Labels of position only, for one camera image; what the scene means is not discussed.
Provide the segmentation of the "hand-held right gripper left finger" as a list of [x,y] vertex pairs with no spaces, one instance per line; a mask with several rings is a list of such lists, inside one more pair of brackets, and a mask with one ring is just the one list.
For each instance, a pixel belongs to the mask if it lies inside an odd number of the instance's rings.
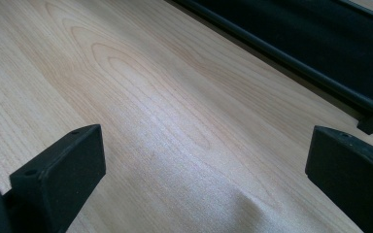
[[10,175],[16,233],[65,233],[106,174],[101,126],[67,133]]

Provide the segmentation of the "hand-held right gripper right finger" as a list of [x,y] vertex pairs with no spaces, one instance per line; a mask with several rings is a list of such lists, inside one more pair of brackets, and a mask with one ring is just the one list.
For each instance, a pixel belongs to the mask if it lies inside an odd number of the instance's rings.
[[315,126],[305,173],[364,233],[373,233],[373,146]]

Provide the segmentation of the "black metal shelf rack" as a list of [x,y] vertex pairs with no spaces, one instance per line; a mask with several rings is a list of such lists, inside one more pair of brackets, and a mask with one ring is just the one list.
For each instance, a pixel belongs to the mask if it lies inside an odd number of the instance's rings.
[[350,0],[170,0],[362,115],[373,134],[373,10]]

